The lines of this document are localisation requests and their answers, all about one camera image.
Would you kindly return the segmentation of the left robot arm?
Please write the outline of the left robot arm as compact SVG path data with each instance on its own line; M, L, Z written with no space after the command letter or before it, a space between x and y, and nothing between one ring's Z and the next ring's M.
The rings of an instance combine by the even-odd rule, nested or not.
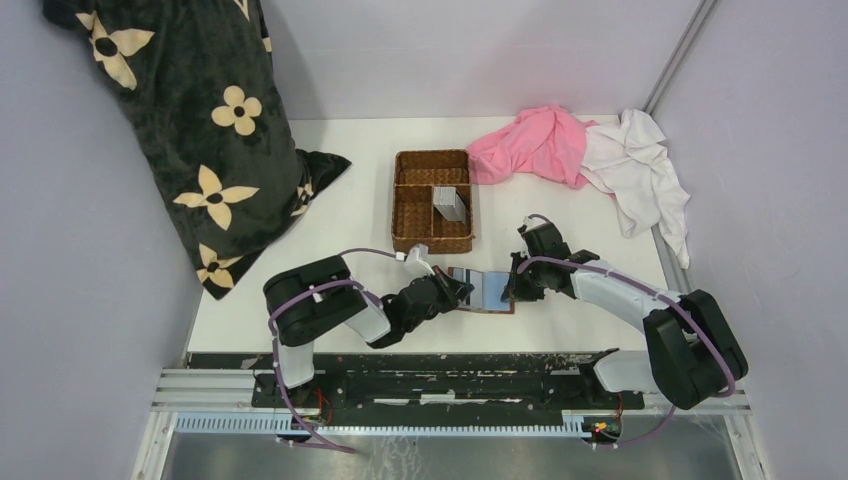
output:
M407 253L353 248L279 273L265 283L280 398L294 407L312 399L314 343L336 327L344 325L371 348L382 349L469 299L475 287L430 265L426 250L421 244ZM345 260L352 253L392 257L415 278L397 293L378 297L353 278Z

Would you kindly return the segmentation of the brown leather card holder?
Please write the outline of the brown leather card holder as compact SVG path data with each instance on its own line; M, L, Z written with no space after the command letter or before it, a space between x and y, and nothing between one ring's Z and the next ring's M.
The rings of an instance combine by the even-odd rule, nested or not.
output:
M450 267L448 273L452 278L473 286L473 291L457 307L458 310L481 314L514 313L514 302L502 298L510 279L508 272Z

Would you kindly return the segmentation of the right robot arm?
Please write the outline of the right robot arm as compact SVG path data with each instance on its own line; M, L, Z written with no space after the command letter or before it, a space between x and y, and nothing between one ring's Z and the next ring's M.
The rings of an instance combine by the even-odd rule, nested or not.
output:
M613 348L582 365L580 400L602 408L617 393L663 395L690 410L712 397L732 395L749 365L717 300L708 292L680 293L636 280L589 250L573 252L558 228L539 214L518 232L525 249L511 255L502 297L534 302L546 293L595 305L636 329L643 351Z

